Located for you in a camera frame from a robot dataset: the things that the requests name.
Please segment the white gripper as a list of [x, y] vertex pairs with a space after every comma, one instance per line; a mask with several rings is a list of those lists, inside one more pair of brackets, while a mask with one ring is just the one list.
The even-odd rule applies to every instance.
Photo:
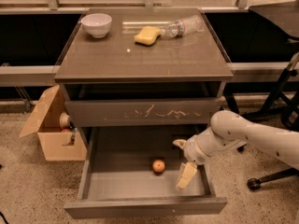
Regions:
[[187, 141], [184, 139], [176, 139], [173, 141], [173, 145], [183, 149], [184, 157], [188, 161], [180, 165], [178, 181], [176, 184], [178, 190], [183, 190], [196, 175], [197, 165], [203, 165], [205, 163], [207, 155], [199, 147], [195, 135]]

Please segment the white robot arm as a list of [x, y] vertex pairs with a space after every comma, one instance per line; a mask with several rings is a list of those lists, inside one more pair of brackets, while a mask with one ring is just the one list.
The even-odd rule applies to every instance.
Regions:
[[261, 178], [252, 178], [248, 181], [249, 189], [259, 189], [262, 183], [298, 175], [299, 173], [299, 133], [276, 127], [253, 123], [240, 115], [227, 110], [215, 113], [210, 126], [188, 140], [177, 139], [173, 142], [184, 152], [186, 163], [180, 165], [177, 189], [185, 189], [197, 172], [197, 167], [214, 154], [253, 144], [261, 151], [267, 153], [290, 166], [272, 175]]

